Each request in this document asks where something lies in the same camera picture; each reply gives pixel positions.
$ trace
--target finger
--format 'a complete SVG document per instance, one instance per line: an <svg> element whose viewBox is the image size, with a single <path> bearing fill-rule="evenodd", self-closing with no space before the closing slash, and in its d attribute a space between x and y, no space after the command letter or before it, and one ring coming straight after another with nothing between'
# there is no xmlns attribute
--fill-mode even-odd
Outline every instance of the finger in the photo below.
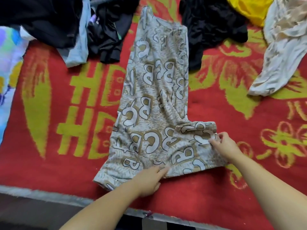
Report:
<svg viewBox="0 0 307 230"><path fill-rule="evenodd" d="M157 173L157 172L159 172L160 168L159 168L159 166L151 166L149 168L149 170L152 170L153 173Z"/></svg>
<svg viewBox="0 0 307 230"><path fill-rule="evenodd" d="M221 139L223 138L223 137L229 137L229 135L228 135L228 133L227 132L221 132L221 133L219 133L219 134L217 134Z"/></svg>
<svg viewBox="0 0 307 230"><path fill-rule="evenodd" d="M169 167L165 167L164 169L158 172L158 179L160 180L165 176L165 174L169 171Z"/></svg>
<svg viewBox="0 0 307 230"><path fill-rule="evenodd" d="M161 183L158 182L158 184L156 185L156 187L154 188L153 191L156 192L159 189L160 185L161 185Z"/></svg>
<svg viewBox="0 0 307 230"><path fill-rule="evenodd" d="M220 141L216 141L216 140L214 140L214 139L209 139L208 141L209 141L209 143L210 143L214 148L215 148L215 147L218 147L218 146L221 144Z"/></svg>

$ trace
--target left hand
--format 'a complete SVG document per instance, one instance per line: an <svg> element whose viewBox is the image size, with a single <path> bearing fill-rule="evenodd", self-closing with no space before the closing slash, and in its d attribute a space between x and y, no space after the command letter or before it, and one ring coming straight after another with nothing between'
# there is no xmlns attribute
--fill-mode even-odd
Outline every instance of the left hand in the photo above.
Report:
<svg viewBox="0 0 307 230"><path fill-rule="evenodd" d="M159 189L159 181L168 170L168 167L160 170L158 166L152 166L139 172L130 182L138 190L140 197L152 195Z"/></svg>

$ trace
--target red blanket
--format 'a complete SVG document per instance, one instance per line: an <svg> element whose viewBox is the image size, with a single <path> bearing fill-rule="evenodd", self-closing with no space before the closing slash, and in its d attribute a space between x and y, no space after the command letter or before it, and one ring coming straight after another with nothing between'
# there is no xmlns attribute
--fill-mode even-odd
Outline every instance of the red blanket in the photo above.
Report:
<svg viewBox="0 0 307 230"><path fill-rule="evenodd" d="M179 0L141 0L154 14L180 21ZM0 147L0 184L80 197L104 191L92 182L108 156L138 15L118 64L90 59L67 69L57 51L33 42L25 56ZM247 96L260 73L266 44L250 27L248 42L206 50L189 75L188 117L215 121L241 150L307 194L307 58L289 84L271 97ZM166 179L132 207L233 230L272 229L233 166Z"/></svg>

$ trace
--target yellow clothing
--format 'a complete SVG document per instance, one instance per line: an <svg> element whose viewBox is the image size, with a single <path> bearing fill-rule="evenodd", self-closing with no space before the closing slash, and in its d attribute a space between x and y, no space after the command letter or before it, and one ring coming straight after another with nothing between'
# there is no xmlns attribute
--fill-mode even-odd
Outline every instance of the yellow clothing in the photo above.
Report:
<svg viewBox="0 0 307 230"><path fill-rule="evenodd" d="M247 17L252 24L263 27L268 9L273 0L227 0L241 15Z"/></svg>

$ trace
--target hand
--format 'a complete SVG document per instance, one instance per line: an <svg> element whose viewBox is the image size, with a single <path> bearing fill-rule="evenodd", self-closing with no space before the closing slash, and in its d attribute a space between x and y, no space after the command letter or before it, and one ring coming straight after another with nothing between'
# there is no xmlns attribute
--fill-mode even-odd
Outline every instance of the hand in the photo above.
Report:
<svg viewBox="0 0 307 230"><path fill-rule="evenodd" d="M217 134L220 137L220 141L209 139L209 143L224 157L226 157L231 163L232 160L243 155L239 147L233 139L231 139L227 132L221 132Z"/></svg>
<svg viewBox="0 0 307 230"><path fill-rule="evenodd" d="M159 189L159 181L168 170L169 168L160 170L158 166L152 166L139 172L130 182L138 190L140 197L152 195Z"/></svg>

